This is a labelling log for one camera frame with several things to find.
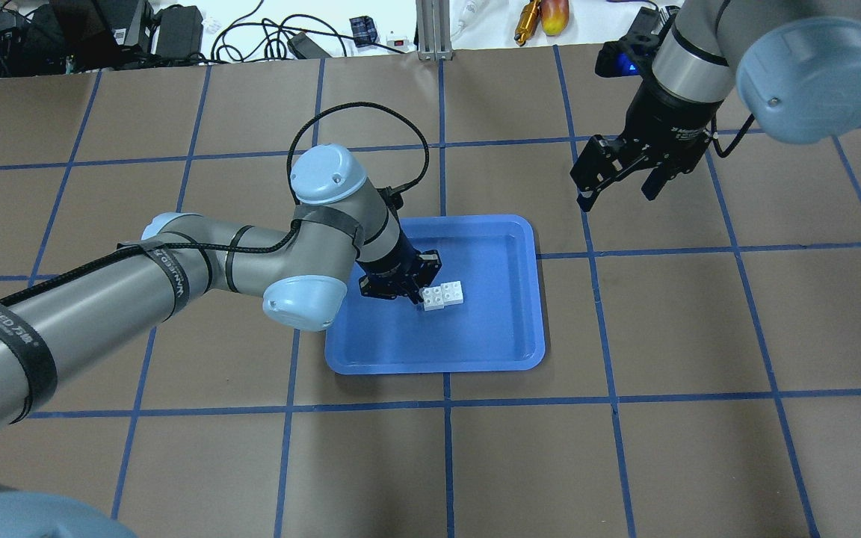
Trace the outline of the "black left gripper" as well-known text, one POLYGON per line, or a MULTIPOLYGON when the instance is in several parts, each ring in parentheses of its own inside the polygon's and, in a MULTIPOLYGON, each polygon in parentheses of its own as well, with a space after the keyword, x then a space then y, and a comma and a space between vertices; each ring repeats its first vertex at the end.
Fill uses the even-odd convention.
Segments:
POLYGON ((437 250, 420 251, 409 238, 398 238, 383 258, 357 265, 363 271, 358 282, 362 296, 381 300, 402 296, 412 304, 421 304, 422 289, 433 285, 442 260, 437 250))

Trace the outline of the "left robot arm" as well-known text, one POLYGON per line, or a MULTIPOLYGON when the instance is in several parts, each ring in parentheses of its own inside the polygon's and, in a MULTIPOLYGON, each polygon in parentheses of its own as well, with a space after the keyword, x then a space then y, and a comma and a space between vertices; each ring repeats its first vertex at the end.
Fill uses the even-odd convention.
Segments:
POLYGON ((272 320, 328 330, 353 266, 365 297, 424 300, 442 262, 404 234, 402 195, 376 188, 341 144, 287 157, 287 231, 165 212, 139 241, 0 299, 0 429, 26 419, 126 341, 212 290, 260 297, 272 320))

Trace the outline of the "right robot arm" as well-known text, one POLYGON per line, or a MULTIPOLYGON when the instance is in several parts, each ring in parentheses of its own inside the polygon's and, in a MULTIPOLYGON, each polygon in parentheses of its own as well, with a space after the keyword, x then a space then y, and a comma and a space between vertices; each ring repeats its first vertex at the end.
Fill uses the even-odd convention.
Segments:
POLYGON ((685 1, 640 9, 595 71, 638 75, 624 129, 596 135, 570 175, 578 207, 640 170, 655 199, 718 143, 718 109, 737 94, 748 122, 775 140, 811 144, 861 126, 861 1, 685 1))

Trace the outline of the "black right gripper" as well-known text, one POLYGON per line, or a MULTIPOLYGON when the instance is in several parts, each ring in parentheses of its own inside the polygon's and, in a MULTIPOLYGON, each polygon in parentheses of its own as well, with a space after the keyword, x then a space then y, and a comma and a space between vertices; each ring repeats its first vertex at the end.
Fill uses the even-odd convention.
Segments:
POLYGON ((696 168, 709 143, 708 130, 719 102, 692 102, 654 81, 640 84, 616 136, 595 134, 578 154, 571 178, 577 204, 589 212, 605 188, 633 173, 648 171, 641 186, 653 201, 677 175, 696 168))

